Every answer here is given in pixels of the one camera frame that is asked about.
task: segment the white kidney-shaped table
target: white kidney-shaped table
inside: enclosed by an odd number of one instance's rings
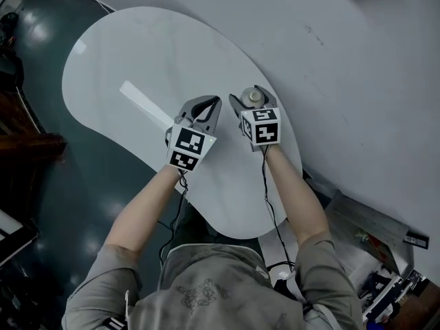
[[[158,171],[166,164],[165,131],[184,103],[219,96],[217,141],[199,168],[186,175],[187,199],[216,231],[250,239],[274,224],[264,200],[262,153],[251,151],[228,96],[239,97],[254,85],[276,96],[258,67],[211,27],[173,11],[139,7],[102,18],[78,39],[64,68],[63,97],[77,121]],[[281,146],[302,172],[292,126],[279,100],[278,106]],[[280,224],[285,212],[266,172]]]

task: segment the white plastic piece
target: white plastic piece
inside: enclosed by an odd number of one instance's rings
[[[292,272],[287,278],[287,289],[290,291],[291,294],[294,295],[294,297],[296,298],[296,300],[298,302],[301,302],[302,304],[307,304],[307,301],[305,300],[303,294],[300,291],[300,288],[298,287],[298,284],[296,283],[295,280],[295,276],[296,276],[296,270],[294,272]]]
[[[124,81],[119,90],[130,99],[133,104],[141,109],[157,127],[163,130],[163,132],[173,125],[174,120],[166,115],[165,112],[163,112],[149,99],[148,96],[136,88],[129,80]]]
[[[130,297],[130,291],[126,290],[125,292],[125,321],[129,321],[129,297]]]
[[[166,161],[185,171],[194,171],[217,139],[206,133],[173,125]]]

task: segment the dark floor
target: dark floor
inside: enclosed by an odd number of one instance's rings
[[[54,311],[62,315],[66,298],[86,276],[116,215],[154,171],[79,124],[63,101],[61,80],[70,50],[106,12],[92,0],[25,0],[19,14],[15,49],[23,60],[25,96],[45,130],[62,134],[69,144],[64,160],[46,170],[36,197],[33,217],[40,237],[18,260],[30,274],[53,274],[62,294]],[[178,200],[175,193],[163,222],[175,216]],[[158,250],[169,236],[157,225],[140,261],[143,294],[156,288]]]

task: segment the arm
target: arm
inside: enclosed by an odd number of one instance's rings
[[[272,146],[266,160],[300,246],[295,268],[302,295],[327,307],[343,329],[361,329],[360,302],[336,256],[318,198],[280,146]]]
[[[179,171],[165,165],[118,215],[104,244],[125,248],[137,258],[179,179]]]
[[[298,244],[302,245],[315,234],[329,231],[318,198],[285,157],[279,145],[269,147],[266,161]]]
[[[96,329],[110,317],[124,317],[125,292],[133,305],[140,283],[136,259],[180,179],[164,166],[116,218],[85,281],[69,297],[64,330]]]

